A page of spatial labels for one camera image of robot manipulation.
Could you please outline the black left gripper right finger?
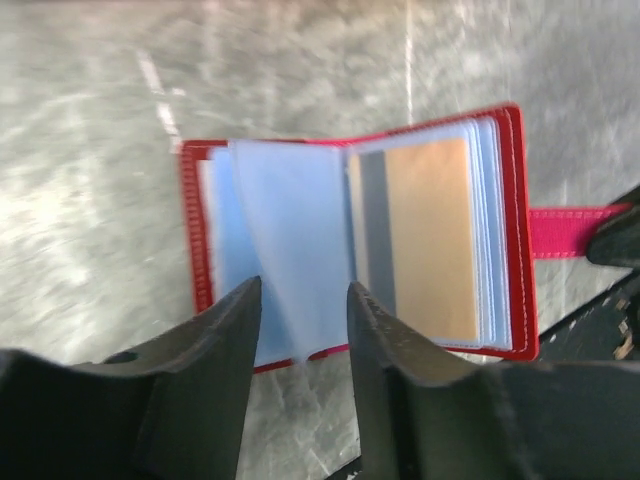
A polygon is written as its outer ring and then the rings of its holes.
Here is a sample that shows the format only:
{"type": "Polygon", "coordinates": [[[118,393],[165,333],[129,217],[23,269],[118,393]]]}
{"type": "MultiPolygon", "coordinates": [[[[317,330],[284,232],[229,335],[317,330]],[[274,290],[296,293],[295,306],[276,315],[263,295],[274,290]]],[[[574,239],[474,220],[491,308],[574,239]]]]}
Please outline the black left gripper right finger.
{"type": "Polygon", "coordinates": [[[475,364],[361,285],[348,331],[364,479],[635,479],[639,358],[475,364]]]}

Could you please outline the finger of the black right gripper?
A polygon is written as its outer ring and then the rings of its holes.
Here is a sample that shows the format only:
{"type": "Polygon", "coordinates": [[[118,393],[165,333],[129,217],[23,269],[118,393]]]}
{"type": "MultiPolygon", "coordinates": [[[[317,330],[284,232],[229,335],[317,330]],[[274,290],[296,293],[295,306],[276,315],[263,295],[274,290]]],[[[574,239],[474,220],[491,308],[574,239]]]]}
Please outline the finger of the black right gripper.
{"type": "Polygon", "coordinates": [[[629,209],[600,226],[587,244],[586,258],[593,264],[639,269],[639,186],[620,197],[614,206],[629,209]]]}

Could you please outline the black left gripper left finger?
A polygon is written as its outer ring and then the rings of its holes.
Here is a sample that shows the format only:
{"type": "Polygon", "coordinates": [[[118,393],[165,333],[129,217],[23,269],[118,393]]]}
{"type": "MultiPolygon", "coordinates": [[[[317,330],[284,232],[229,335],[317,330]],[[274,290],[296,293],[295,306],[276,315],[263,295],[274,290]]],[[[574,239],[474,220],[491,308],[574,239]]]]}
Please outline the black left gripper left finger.
{"type": "Polygon", "coordinates": [[[1,353],[5,479],[232,479],[261,320],[251,278],[101,363],[1,353]]]}

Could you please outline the gold VIP credit card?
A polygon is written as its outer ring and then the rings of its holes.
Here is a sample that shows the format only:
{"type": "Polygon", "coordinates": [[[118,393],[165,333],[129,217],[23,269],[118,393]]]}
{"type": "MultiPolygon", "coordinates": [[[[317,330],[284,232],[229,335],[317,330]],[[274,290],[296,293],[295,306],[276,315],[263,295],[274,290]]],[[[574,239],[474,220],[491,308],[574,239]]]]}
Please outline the gold VIP credit card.
{"type": "Polygon", "coordinates": [[[454,137],[348,160],[357,279],[443,343],[480,337],[469,158],[467,141],[454,137]]]}

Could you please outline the red leather card holder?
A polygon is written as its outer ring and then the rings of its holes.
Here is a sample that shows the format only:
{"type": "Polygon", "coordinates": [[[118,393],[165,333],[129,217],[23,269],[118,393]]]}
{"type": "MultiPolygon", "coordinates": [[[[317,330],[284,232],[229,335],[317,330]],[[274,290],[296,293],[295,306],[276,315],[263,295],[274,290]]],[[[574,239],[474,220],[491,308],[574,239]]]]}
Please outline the red leather card holder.
{"type": "Polygon", "coordinates": [[[614,251],[631,202],[530,207],[514,103],[356,138],[188,140],[178,161],[196,310],[265,287],[257,371],[345,350],[353,282],[448,350],[528,361],[535,261],[631,257],[614,251]]]}

